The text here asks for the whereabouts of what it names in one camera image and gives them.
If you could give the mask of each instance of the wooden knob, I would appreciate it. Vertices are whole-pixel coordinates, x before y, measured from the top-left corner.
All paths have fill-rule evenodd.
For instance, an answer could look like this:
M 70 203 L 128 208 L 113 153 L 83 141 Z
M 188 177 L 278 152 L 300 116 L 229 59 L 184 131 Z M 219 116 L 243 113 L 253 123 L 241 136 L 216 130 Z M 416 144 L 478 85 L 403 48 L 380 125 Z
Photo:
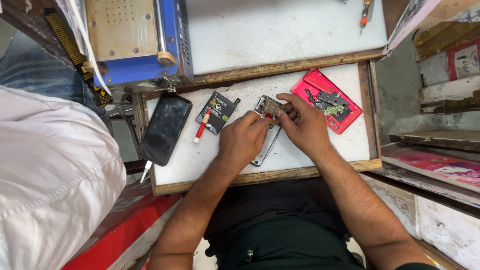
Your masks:
M 159 51 L 156 54 L 156 59 L 164 66 L 172 66 L 177 63 L 175 57 L 167 51 Z
M 101 64 L 101 63 L 97 63 L 96 64 L 98 66 L 98 71 L 100 71 L 100 74 L 104 75 L 108 72 L 108 68 Z M 91 72 L 91 73 L 95 73 L 95 70 L 93 69 L 93 63 L 90 62 L 90 61 L 86 61 L 83 63 L 83 66 L 84 66 L 84 69 L 88 72 Z

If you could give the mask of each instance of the white cloth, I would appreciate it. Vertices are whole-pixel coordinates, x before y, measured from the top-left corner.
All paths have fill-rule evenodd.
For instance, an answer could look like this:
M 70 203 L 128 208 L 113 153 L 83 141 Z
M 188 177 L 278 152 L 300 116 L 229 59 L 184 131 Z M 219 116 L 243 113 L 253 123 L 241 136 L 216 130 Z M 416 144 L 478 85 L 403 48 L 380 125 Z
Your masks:
M 93 111 L 0 86 L 0 269 L 61 268 L 125 180 L 118 145 Z

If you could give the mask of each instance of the lcd separator machine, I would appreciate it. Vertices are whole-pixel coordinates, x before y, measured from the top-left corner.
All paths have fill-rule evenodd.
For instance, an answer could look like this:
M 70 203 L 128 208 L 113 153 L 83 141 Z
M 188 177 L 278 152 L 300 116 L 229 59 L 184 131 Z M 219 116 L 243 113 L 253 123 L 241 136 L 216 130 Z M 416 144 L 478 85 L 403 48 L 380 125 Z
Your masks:
M 114 104 L 127 93 L 193 85 L 185 0 L 81 0 L 81 12 Z

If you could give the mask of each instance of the pink poster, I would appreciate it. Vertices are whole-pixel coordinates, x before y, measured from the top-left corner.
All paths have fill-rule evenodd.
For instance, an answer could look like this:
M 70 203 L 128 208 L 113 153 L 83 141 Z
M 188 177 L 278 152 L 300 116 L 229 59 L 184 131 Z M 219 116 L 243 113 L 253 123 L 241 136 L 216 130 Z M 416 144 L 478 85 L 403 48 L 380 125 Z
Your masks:
M 382 160 L 480 193 L 480 162 L 420 152 L 397 145 L 382 147 Z

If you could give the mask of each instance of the black smartphone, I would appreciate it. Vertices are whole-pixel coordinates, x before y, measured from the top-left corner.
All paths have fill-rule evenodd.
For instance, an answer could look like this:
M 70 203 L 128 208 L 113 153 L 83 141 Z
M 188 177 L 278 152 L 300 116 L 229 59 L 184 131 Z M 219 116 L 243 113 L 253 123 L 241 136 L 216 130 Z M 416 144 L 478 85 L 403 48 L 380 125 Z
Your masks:
M 159 166 L 165 166 L 191 109 L 189 100 L 163 92 L 140 142 L 138 154 Z

